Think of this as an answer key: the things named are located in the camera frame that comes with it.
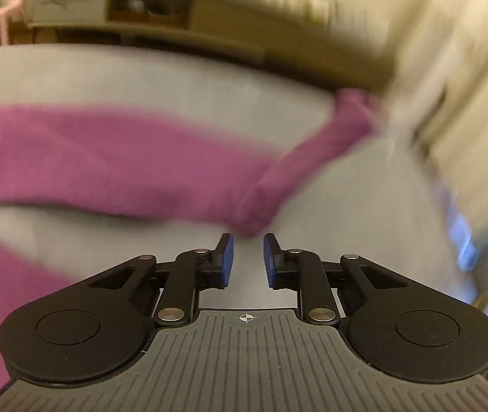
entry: white drawer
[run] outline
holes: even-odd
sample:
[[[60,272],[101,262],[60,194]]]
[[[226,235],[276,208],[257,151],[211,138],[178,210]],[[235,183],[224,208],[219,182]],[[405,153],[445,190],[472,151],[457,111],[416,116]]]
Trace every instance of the white drawer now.
[[[27,0],[31,23],[103,23],[107,0]]]

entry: beige curtain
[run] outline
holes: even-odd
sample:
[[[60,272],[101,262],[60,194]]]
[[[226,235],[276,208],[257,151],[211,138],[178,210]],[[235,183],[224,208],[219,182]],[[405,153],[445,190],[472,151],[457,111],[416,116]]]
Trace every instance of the beige curtain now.
[[[414,134],[444,92],[454,106],[487,55],[488,0],[426,0],[383,98],[393,128]]]
[[[488,71],[432,141],[430,157],[456,191],[474,234],[488,229]]]

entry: gray bedsheet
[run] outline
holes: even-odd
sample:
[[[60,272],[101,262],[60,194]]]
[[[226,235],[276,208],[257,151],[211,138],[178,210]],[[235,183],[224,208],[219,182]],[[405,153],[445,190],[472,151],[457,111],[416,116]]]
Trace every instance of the gray bedsheet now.
[[[332,95],[247,68],[111,46],[0,48],[0,104],[133,104],[289,150],[330,115]],[[281,210],[269,231],[283,248],[338,261],[356,253],[452,296],[475,292],[455,263],[444,215],[419,160],[389,136],[363,141],[331,163]],[[139,254],[173,260],[213,247],[222,225],[138,221],[66,209],[0,206],[0,242],[44,266],[83,278]],[[268,289],[261,237],[235,237],[227,290],[201,306],[295,306]]]

